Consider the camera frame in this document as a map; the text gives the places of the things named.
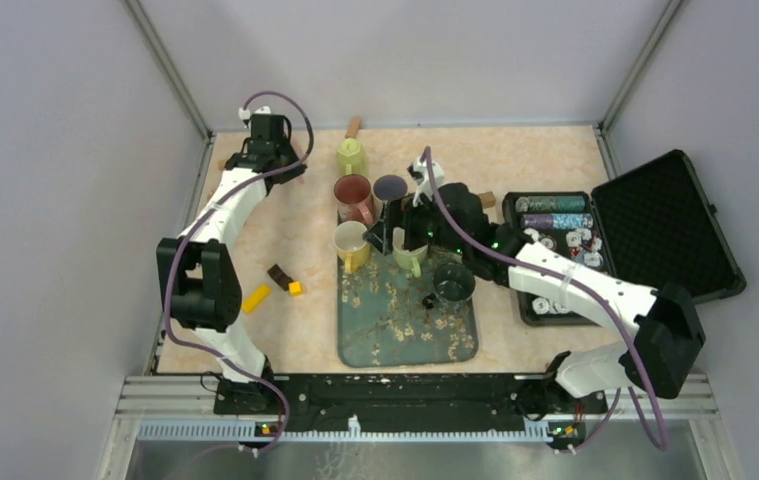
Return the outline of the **pink upside-down mug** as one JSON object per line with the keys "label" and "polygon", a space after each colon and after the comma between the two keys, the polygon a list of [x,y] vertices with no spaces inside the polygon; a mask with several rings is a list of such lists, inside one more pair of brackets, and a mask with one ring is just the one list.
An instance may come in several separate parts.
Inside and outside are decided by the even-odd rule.
{"label": "pink upside-down mug", "polygon": [[340,177],[334,185],[337,216],[340,222],[356,221],[372,226],[377,220],[370,181],[359,174]]}

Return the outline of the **light green upside-down mug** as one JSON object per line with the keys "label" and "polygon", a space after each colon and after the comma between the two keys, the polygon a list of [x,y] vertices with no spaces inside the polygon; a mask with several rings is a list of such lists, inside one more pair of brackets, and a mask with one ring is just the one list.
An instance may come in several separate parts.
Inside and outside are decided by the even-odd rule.
{"label": "light green upside-down mug", "polygon": [[410,272],[415,278],[422,276],[423,263],[428,254],[428,246],[423,245],[414,250],[406,250],[402,244],[393,246],[393,258],[396,264]]}

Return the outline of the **yellow mug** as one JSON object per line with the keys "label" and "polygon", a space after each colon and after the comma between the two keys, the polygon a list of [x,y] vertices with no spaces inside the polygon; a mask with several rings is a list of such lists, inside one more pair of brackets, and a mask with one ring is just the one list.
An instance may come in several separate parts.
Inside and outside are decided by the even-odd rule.
{"label": "yellow mug", "polygon": [[333,233],[333,244],[347,275],[364,266],[371,255],[371,245],[364,238],[367,226],[358,221],[340,223]]}

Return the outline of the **dark teal mug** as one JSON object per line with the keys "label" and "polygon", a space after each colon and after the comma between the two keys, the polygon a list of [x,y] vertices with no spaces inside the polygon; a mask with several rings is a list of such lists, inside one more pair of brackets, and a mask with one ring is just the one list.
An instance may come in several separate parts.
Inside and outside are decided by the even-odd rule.
{"label": "dark teal mug", "polygon": [[421,300],[427,310],[438,308],[445,313],[462,310],[476,288],[473,272],[460,263],[440,265],[432,277],[433,291]]}

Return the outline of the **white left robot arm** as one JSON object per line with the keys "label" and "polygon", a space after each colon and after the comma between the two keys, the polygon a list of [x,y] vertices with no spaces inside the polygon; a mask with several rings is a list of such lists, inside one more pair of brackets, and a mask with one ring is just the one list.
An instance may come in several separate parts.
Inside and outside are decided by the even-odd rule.
{"label": "white left robot arm", "polygon": [[277,184],[306,169],[286,116],[248,115],[249,134],[226,162],[220,183],[196,219],[156,248],[164,328],[178,345],[206,352],[221,367],[224,397],[241,412],[277,406],[290,412],[265,354],[246,331],[243,291],[230,253],[253,210]]}

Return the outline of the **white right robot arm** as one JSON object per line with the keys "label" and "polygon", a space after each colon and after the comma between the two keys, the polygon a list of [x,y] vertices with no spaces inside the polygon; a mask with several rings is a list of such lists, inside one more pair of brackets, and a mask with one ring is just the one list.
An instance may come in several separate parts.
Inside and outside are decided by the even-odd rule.
{"label": "white right robot arm", "polygon": [[581,265],[517,227],[490,221],[463,183],[403,192],[386,200],[382,213],[382,225],[403,229],[407,248],[451,251],[463,275],[556,301],[618,335],[612,344],[557,356],[554,376],[541,385],[549,409],[567,412],[581,397],[616,388],[679,396],[705,343],[683,287],[634,284]]}

